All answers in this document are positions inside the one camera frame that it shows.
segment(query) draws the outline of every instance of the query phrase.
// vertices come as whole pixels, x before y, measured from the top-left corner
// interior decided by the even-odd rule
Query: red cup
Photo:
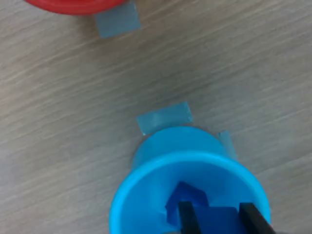
[[[126,0],[25,0],[41,9],[67,15],[90,15],[120,5]]]

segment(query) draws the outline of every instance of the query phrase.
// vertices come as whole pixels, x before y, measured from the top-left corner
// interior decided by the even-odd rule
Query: wooden table
[[[0,233],[107,234],[143,137],[136,116],[188,101],[232,133],[277,230],[312,226],[311,0],[137,0],[142,28],[0,4]]]

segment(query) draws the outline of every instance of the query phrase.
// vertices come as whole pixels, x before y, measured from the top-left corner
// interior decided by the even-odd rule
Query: wood grain surface
[[[232,133],[277,230],[312,226],[311,0],[137,0],[142,28],[0,4],[0,233],[107,234],[143,137],[135,117],[188,101]]]

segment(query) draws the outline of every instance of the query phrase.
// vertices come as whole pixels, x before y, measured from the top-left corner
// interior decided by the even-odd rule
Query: blue cup
[[[110,234],[176,231],[167,223],[165,206],[181,181],[204,191],[212,207],[238,210],[241,202],[252,202],[270,222],[268,199],[258,180],[214,136],[179,126],[151,135],[138,148],[132,171],[111,205]]]

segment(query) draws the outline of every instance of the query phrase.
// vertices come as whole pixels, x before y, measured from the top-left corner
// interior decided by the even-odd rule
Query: blue tape
[[[143,135],[193,121],[187,102],[151,111],[136,117]]]
[[[229,131],[218,133],[217,137],[224,146],[224,148],[226,149],[229,157],[237,161],[238,160],[237,154],[235,152],[235,148],[233,146]]]
[[[94,14],[101,38],[113,37],[141,27],[134,0]]]

